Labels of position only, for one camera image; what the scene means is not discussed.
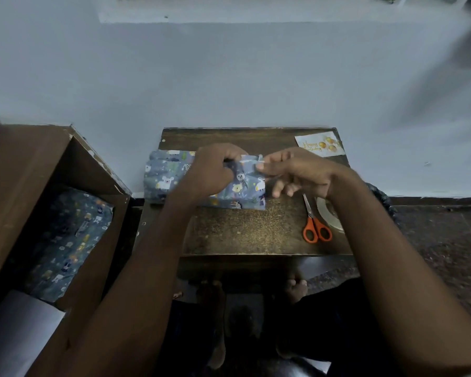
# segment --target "bare foot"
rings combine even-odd
[[[215,346],[207,365],[211,369],[218,369],[223,365],[226,354],[225,336],[223,333],[226,296],[219,280],[215,280],[212,285],[206,280],[203,281],[196,295],[197,303],[207,307],[213,315]]]
[[[302,279],[298,284],[295,279],[287,280],[284,295],[290,304],[300,302],[300,299],[307,295],[307,280]]]

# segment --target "white wall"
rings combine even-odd
[[[165,126],[336,126],[390,195],[471,196],[471,17],[100,24],[0,0],[0,117],[73,123],[133,192]]]

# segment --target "forearm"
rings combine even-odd
[[[407,371],[471,365],[471,317],[360,182],[335,184],[333,206],[372,309]]]
[[[185,231],[197,201],[173,193],[91,319],[69,376],[149,374],[169,319]]]

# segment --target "orange-handled scissors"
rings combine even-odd
[[[318,239],[323,242],[331,241],[332,231],[326,225],[323,225],[314,216],[314,214],[312,214],[312,209],[310,208],[305,193],[303,195],[303,200],[305,201],[305,206],[307,207],[307,214],[309,215],[309,217],[307,218],[307,225],[305,225],[305,227],[303,228],[303,239],[305,239],[308,243],[316,243]],[[307,237],[307,232],[309,231],[312,233],[312,240]]]

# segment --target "person's left hand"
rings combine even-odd
[[[233,180],[233,172],[223,166],[225,159],[239,161],[248,153],[230,143],[211,144],[201,147],[195,160],[173,192],[203,200],[220,193]]]

